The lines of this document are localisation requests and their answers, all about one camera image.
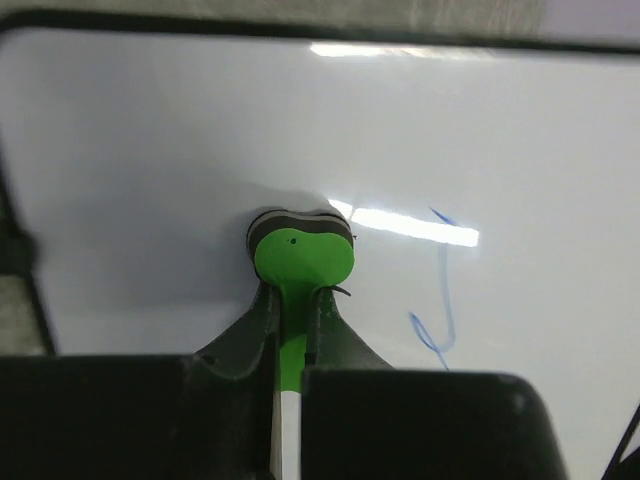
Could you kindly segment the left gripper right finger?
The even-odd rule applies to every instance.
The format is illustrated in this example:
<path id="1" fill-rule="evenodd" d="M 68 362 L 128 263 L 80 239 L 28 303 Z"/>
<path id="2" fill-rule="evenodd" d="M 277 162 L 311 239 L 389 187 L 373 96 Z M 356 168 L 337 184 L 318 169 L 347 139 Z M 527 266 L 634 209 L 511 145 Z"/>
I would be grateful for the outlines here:
<path id="1" fill-rule="evenodd" d="M 547 409 L 506 373 L 399 370 L 321 290 L 302 375 L 304 479 L 564 479 Z"/>

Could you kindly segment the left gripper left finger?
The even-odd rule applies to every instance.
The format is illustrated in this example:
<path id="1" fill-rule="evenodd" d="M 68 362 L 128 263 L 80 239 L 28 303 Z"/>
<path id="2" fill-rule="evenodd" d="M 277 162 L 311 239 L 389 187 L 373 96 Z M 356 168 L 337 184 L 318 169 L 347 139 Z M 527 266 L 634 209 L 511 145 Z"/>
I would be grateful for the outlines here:
<path id="1" fill-rule="evenodd" d="M 5 479 L 276 479 L 277 291 L 192 354 L 5 357 Z"/>

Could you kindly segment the green whiteboard eraser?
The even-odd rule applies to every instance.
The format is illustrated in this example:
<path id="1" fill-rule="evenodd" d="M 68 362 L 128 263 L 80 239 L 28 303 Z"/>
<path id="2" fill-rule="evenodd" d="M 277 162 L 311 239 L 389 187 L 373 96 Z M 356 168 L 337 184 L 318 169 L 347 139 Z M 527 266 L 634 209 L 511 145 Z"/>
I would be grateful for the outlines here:
<path id="1" fill-rule="evenodd" d="M 330 211 L 275 209 L 252 221 L 246 247 L 258 278 L 280 296 L 280 390 L 299 393 L 316 295 L 354 268 L 351 227 Z"/>

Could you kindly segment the white whiteboard black frame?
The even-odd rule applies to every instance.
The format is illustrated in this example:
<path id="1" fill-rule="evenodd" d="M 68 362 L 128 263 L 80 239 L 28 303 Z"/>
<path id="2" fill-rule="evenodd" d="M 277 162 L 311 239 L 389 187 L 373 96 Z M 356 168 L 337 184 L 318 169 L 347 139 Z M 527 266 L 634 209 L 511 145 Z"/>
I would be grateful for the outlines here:
<path id="1" fill-rule="evenodd" d="M 277 291 L 252 221 L 330 211 L 386 364 L 518 376 L 564 479 L 639 475 L 637 47 L 23 11 L 1 203 L 41 357 L 197 352 Z"/>

